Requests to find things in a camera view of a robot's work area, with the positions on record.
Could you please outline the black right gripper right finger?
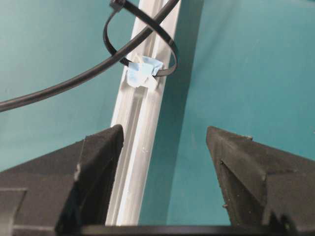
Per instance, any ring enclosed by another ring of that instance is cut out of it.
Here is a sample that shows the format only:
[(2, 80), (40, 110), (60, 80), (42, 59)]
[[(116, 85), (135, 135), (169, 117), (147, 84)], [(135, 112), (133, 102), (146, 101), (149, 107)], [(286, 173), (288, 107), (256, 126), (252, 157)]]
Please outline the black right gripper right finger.
[(315, 163), (210, 126), (206, 143), (233, 226), (278, 223), (315, 233)]

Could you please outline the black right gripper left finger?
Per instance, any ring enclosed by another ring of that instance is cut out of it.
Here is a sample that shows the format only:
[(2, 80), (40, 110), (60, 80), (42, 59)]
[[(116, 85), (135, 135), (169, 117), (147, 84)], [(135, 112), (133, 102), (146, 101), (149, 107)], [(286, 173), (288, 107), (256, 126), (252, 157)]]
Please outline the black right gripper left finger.
[(61, 236), (104, 224), (123, 143), (115, 125), (2, 171), (1, 235)]

